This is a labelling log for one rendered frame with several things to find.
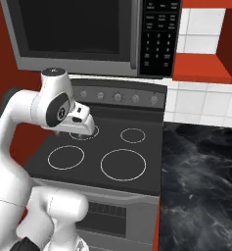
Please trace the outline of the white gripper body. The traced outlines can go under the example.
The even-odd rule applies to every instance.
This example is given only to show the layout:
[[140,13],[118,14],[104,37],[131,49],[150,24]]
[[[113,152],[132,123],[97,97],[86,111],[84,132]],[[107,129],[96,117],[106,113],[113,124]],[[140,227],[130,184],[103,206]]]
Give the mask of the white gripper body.
[[77,122],[76,117],[67,116],[59,125],[54,127],[54,130],[91,135],[95,130],[95,123],[91,115],[89,115],[84,122]]

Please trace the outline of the black hob stove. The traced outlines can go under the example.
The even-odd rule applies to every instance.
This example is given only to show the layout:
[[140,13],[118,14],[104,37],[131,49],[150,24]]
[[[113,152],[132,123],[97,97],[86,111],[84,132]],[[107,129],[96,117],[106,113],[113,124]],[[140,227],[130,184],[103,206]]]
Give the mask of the black hob stove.
[[[166,87],[105,79],[71,84],[75,101],[89,107],[95,131],[47,136],[25,164],[30,176],[159,197]],[[83,90],[86,98],[80,96]],[[99,92],[104,100],[98,100]],[[116,93],[122,95],[120,102],[114,100]],[[137,103],[131,100],[134,94],[140,97]],[[158,102],[152,105],[154,95]]]

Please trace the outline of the grey microwave oven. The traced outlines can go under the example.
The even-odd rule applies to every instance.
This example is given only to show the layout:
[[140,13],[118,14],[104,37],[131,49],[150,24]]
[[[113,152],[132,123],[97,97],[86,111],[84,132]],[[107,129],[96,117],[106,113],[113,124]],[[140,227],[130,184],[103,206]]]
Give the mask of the grey microwave oven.
[[7,0],[0,0],[17,66],[40,72],[63,68],[70,74],[139,78],[173,76],[183,0],[142,0],[139,25],[137,69],[127,62],[29,58],[20,55]]

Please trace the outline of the dark microwave door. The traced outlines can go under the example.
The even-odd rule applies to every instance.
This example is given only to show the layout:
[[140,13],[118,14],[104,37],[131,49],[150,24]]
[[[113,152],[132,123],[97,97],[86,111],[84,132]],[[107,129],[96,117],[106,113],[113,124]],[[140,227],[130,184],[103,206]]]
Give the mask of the dark microwave door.
[[20,55],[127,62],[131,0],[7,0]]

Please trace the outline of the red tall cupboard panel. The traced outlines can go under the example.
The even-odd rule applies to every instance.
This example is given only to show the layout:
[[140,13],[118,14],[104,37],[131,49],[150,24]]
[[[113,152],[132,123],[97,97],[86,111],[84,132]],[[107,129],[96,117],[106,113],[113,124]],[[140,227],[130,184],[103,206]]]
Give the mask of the red tall cupboard panel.
[[[0,106],[4,94],[13,86],[38,91],[41,86],[40,74],[17,68],[0,3]],[[11,156],[23,166],[49,133],[40,126],[18,125],[11,145]]]

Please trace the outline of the grey oven door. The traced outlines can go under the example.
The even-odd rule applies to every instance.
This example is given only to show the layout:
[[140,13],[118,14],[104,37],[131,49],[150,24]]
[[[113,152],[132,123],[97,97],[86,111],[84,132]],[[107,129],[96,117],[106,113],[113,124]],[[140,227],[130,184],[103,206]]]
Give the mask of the grey oven door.
[[90,251],[157,251],[153,247],[159,197],[35,178],[85,195],[87,216],[76,224]]

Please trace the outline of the red base cupboard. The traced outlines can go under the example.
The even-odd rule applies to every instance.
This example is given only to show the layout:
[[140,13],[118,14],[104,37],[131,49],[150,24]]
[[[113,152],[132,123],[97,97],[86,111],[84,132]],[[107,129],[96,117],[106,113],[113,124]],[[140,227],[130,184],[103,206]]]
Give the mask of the red base cupboard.
[[161,214],[161,195],[159,196],[159,203],[158,203],[158,208],[157,208],[157,219],[156,219],[155,233],[154,233],[154,238],[153,238],[153,251],[159,251],[160,214]]

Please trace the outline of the red wall cupboard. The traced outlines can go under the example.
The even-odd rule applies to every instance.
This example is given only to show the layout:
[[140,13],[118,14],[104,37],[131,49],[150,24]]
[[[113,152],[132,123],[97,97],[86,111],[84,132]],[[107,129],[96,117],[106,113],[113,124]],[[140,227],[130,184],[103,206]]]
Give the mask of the red wall cupboard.
[[216,53],[177,53],[173,79],[232,84],[232,0],[183,0],[182,7],[226,12]]

